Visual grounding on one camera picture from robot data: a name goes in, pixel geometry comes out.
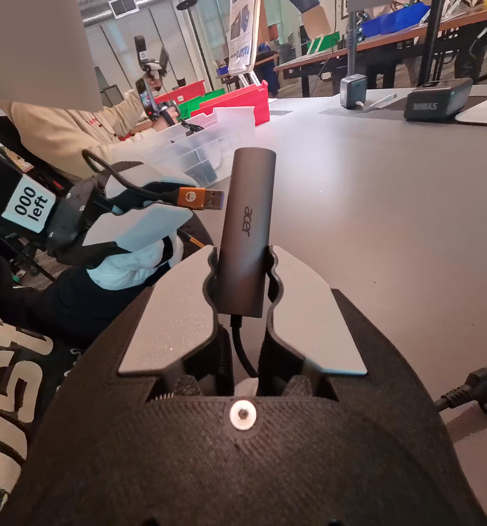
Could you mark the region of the grey power adapter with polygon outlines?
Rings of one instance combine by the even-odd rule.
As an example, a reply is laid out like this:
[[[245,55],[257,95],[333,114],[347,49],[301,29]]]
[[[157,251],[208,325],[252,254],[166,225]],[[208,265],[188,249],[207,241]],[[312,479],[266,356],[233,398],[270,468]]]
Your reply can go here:
[[[352,74],[340,81],[339,102],[345,109],[363,107],[366,101],[367,76]]]

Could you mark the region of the clear plastic bin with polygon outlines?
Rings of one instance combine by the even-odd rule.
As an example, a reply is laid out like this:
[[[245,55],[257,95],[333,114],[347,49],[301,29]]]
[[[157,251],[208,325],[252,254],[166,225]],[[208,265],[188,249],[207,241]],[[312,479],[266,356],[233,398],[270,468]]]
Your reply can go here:
[[[217,107],[189,122],[201,130],[192,133],[181,124],[167,128],[160,142],[143,151],[141,158],[153,168],[186,174],[200,187],[209,187],[231,175],[237,149],[252,145],[254,109]]]

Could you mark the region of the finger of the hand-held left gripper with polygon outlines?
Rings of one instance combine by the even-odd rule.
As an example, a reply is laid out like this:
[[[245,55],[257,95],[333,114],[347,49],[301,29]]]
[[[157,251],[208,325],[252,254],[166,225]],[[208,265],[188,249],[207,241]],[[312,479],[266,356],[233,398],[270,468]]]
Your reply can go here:
[[[132,185],[152,193],[169,193],[178,188],[199,188],[190,176],[174,170],[159,170],[141,162],[116,162],[111,166],[123,179]],[[121,214],[131,209],[140,209],[152,200],[124,187],[103,169],[103,176],[107,178],[105,197],[114,206],[113,211]]]
[[[83,246],[115,244],[135,252],[175,233],[190,220],[192,210],[155,202],[121,215],[102,214],[86,233]]]

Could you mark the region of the grey usb hub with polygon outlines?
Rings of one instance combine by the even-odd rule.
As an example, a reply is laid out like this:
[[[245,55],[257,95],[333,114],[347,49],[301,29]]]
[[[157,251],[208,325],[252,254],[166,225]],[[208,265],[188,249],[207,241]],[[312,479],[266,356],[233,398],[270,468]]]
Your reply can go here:
[[[219,313],[262,317],[275,164],[276,152],[270,149],[234,152],[216,271]]]

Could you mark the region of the blue plastic bin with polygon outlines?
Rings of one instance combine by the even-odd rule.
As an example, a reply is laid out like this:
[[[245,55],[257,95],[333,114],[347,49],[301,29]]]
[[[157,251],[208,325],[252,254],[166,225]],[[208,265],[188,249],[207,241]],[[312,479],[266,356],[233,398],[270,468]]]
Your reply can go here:
[[[388,14],[380,15],[361,24],[362,36],[370,38],[377,35],[390,35],[418,25],[429,13],[431,7],[416,2]]]

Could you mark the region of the person's left forearm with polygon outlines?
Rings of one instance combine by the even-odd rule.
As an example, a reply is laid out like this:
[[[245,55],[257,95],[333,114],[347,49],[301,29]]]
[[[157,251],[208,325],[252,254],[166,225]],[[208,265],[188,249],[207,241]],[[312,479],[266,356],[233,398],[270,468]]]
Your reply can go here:
[[[149,286],[104,290],[84,268],[70,267],[42,291],[15,288],[9,263],[0,256],[0,319],[52,339],[87,348]]]

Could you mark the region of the person's right hand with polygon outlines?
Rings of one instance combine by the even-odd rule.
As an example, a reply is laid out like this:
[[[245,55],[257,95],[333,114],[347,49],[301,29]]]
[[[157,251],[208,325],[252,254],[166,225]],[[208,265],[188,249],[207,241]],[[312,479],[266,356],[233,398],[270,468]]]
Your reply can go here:
[[[246,378],[235,385],[234,396],[245,399],[255,397],[258,392],[258,386],[258,378]]]

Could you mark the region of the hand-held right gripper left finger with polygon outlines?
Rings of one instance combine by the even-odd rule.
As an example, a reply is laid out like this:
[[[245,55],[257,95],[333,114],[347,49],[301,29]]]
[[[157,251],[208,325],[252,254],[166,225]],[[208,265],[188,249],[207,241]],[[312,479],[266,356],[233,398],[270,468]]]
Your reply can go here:
[[[184,360],[214,340],[207,285],[216,256],[214,246],[204,246],[156,282],[118,367],[121,376],[179,376]]]

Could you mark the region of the white air vent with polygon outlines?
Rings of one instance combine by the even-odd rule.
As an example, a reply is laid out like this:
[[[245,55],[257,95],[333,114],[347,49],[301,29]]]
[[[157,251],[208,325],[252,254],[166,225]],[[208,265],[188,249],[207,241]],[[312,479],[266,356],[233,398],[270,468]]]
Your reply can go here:
[[[135,0],[108,1],[108,4],[115,19],[124,18],[140,11],[137,1]]]

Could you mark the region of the small white adapter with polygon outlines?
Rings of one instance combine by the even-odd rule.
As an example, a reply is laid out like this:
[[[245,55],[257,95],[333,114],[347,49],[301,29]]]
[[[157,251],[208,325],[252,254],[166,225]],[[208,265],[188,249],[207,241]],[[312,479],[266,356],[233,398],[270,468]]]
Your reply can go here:
[[[387,106],[389,103],[391,103],[392,101],[397,99],[397,97],[398,97],[397,93],[393,93],[393,94],[387,95],[384,98],[372,103],[369,107],[365,107],[364,110],[366,112],[370,112],[370,111],[373,111],[373,110],[382,109],[385,106]]]

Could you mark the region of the black power adapter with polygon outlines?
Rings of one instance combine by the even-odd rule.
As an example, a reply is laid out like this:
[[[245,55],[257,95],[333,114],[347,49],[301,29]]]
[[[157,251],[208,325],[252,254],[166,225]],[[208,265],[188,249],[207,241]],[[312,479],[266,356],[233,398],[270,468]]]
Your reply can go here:
[[[458,114],[471,93],[470,77],[427,82],[408,94],[404,120],[409,122],[446,121]]]

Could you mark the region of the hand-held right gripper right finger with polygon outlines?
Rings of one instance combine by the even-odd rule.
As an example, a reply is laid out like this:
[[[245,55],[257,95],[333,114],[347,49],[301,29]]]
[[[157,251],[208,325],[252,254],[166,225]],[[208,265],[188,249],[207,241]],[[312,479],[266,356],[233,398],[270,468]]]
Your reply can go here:
[[[302,370],[365,376],[366,365],[330,285],[280,246],[270,246],[267,330]]]

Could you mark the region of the long wooden desk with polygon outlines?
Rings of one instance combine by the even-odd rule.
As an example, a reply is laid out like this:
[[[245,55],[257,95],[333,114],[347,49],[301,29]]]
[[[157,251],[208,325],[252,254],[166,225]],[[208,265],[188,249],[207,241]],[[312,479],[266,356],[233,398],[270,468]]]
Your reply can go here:
[[[483,24],[487,27],[487,5],[480,4],[455,18],[440,23],[439,34],[433,44],[432,79],[437,80],[442,71],[441,58],[450,52],[456,53],[460,49],[470,48],[473,39],[468,35],[461,35],[464,27],[474,28]],[[389,64],[390,71],[384,76],[383,87],[393,87],[397,64],[406,58],[423,55],[424,44],[416,42],[426,35],[427,26],[415,25],[397,33],[377,35],[363,40],[357,45],[356,69],[365,74],[365,68],[372,65]],[[487,31],[479,39],[487,45]],[[347,70],[347,49],[326,50],[321,53],[304,55],[292,61],[280,64],[274,70],[284,79],[301,78],[303,97],[310,96],[309,80],[311,76],[332,73],[337,69]]]

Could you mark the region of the instruction sheet on stand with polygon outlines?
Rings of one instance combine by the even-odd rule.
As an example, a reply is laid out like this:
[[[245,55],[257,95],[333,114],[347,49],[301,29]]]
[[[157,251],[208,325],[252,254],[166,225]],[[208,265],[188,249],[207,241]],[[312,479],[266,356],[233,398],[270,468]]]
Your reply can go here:
[[[471,88],[468,101],[455,121],[464,125],[487,126],[487,84]]]
[[[239,76],[251,73],[258,48],[261,1],[230,1],[228,73]]]

